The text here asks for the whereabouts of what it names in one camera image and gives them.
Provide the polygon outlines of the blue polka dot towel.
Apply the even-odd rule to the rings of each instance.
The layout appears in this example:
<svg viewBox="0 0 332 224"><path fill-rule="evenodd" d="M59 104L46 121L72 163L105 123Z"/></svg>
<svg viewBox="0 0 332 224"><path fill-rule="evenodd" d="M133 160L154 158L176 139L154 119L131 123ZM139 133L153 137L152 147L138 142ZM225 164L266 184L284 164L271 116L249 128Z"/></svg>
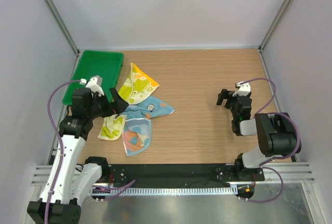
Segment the blue polka dot towel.
<svg viewBox="0 0 332 224"><path fill-rule="evenodd" d="M145 151L152 139L151 119L170 115L174 108L162 100L149 96L144 101L129 105L121 114L125 117L122 140L128 157Z"/></svg>

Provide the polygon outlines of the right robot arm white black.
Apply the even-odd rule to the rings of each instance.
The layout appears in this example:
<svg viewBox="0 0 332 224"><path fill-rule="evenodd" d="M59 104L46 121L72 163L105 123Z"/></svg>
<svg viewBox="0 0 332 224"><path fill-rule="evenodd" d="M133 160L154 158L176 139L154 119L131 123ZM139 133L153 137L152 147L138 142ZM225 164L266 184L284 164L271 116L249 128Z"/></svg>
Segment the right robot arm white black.
<svg viewBox="0 0 332 224"><path fill-rule="evenodd" d="M221 105L224 100L225 108L232 113L232 132L237 136L256 136L258 145L248 152L239 154L234 165L222 165L217 168L220 181L264 181L261 168L264 162L284 158L292 152L300 152L301 144L297 141L295 127L287 113L255 114L252 118L252 99L249 91L222 89L216 104Z"/></svg>

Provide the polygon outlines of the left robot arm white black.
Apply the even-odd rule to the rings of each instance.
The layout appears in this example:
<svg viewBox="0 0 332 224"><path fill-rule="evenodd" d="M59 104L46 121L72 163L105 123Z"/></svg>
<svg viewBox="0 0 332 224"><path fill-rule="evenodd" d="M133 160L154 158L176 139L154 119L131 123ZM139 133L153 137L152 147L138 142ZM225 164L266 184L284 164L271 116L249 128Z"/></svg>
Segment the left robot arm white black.
<svg viewBox="0 0 332 224"><path fill-rule="evenodd" d="M48 181L39 199L30 201L27 207L35 223L78 223L82 203L93 184L109 179L110 170L103 157L89 157L80 174L74 174L94 119L120 114L129 105L115 88L110 93L111 101L88 87L73 92L71 112L56 129L59 147Z"/></svg>

